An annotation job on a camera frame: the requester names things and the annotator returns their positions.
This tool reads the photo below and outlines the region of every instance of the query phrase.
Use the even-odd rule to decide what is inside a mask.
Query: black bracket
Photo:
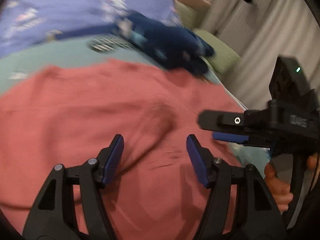
[[[291,123],[290,116],[293,115],[302,116],[307,127],[304,127],[304,123]],[[272,157],[280,154],[293,155],[290,185],[293,200],[282,216],[287,227],[299,201],[307,158],[319,149],[319,116],[274,99],[265,110],[250,110],[243,114],[204,110],[199,114],[198,124],[204,130],[215,131],[215,139],[236,142],[240,136],[244,139],[237,143],[270,148]]]
[[[193,240],[285,239],[281,214],[255,166],[228,165],[201,147],[193,134],[187,138],[187,151],[199,182],[211,189]],[[237,185],[236,214],[231,232],[223,235],[232,184]]]
[[[111,182],[123,149],[124,139],[117,134],[97,158],[71,168],[57,164],[30,210],[22,236],[26,240],[116,240],[98,189]],[[77,226],[73,185],[80,185],[89,235]]]

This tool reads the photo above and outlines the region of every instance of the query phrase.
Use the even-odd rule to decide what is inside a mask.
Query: screw
[[[216,164],[222,163],[222,159],[221,159],[220,157],[214,157],[214,158],[213,158],[213,161],[214,161],[214,163],[216,163]]]
[[[62,164],[57,164],[55,167],[54,167],[54,170],[55,171],[61,171],[63,168],[63,165]]]
[[[240,117],[236,117],[236,118],[235,118],[235,124],[239,124],[240,122],[241,122]]]
[[[249,171],[253,171],[254,170],[254,165],[249,164],[248,167],[249,167]]]
[[[97,159],[96,158],[91,158],[91,159],[89,159],[88,160],[88,163],[90,164],[90,165],[94,165],[94,164],[96,164],[97,163]]]

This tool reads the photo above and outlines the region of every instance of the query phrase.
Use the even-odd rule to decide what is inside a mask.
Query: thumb
[[[316,169],[316,165],[317,165],[317,158],[318,155],[317,154],[313,154],[312,156],[310,156],[307,160],[307,167],[309,170],[314,171]]]
[[[264,168],[264,174],[266,176],[266,179],[272,179],[276,176],[276,169],[273,167],[273,165],[267,163],[267,165]]]

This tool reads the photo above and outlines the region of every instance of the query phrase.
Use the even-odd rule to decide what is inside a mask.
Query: bed
[[[47,64],[72,68],[113,57],[162,68],[138,50],[119,48],[101,54],[91,50],[88,42],[101,36],[104,26],[130,10],[167,25],[180,25],[174,5],[174,0],[6,0],[0,14],[0,93]],[[88,35],[88,30],[94,30],[94,35]],[[74,31],[80,37],[52,41],[56,34]],[[212,69],[206,78],[221,84]],[[269,161],[266,149],[233,143],[229,146],[242,165],[252,163],[264,176],[263,170]]]

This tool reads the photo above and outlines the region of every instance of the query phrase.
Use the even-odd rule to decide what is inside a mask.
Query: green pillow
[[[198,12],[196,10],[178,1],[176,1],[176,9],[184,27],[190,30],[197,27],[196,23]]]
[[[209,68],[213,68],[215,72],[219,73],[219,77],[240,60],[240,56],[216,36],[201,29],[194,29],[193,31],[214,48],[216,53],[212,57],[206,57],[205,59],[207,64],[209,63]]]

